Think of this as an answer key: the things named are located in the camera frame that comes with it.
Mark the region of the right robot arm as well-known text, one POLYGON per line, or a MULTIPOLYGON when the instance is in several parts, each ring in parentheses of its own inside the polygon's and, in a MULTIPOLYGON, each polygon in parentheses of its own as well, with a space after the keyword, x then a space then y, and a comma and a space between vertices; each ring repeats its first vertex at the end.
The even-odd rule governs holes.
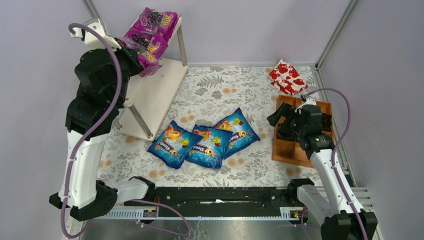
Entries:
POLYGON ((312 97, 303 97, 300 106, 283 102, 267 117, 277 133, 299 142, 316 169, 326 193, 323 197, 308 179, 290 182, 294 200, 302 203, 320 224, 323 240, 371 240, 378 220, 366 211, 346 180, 336 145, 323 127, 323 113, 312 97))

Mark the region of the purple candy bag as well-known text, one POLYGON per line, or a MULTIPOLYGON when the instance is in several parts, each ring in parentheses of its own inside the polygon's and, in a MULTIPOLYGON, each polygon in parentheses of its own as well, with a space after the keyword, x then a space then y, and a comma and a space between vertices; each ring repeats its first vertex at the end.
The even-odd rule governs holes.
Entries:
POLYGON ((141 71, 139 73, 141 77, 152 76, 162 67, 160 60, 150 53, 143 45, 127 37, 121 37, 119 40, 126 48, 137 52, 137 59, 141 65, 141 71))
POLYGON ((146 7, 134 22, 133 27, 142 32, 159 34, 169 40, 178 19, 179 15, 176 12, 146 7))
POLYGON ((152 54, 156 59, 160 60, 168 48, 169 40, 160 33, 153 33, 130 28, 122 37, 127 45, 135 47, 136 49, 146 50, 152 54))

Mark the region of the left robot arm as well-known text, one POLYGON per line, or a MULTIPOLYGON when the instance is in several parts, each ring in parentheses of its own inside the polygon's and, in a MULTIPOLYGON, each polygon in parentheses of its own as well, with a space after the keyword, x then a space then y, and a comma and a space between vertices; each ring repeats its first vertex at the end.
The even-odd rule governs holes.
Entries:
POLYGON ((49 202, 58 209, 69 209, 70 216, 82 222, 106 215, 117 204, 152 200, 155 184, 141 176, 117 183, 97 179, 108 134, 124 108, 128 89, 142 71, 137 52, 108 36, 99 18, 72 23, 69 30, 89 50, 74 69, 79 86, 66 112, 65 177, 61 190, 49 202))

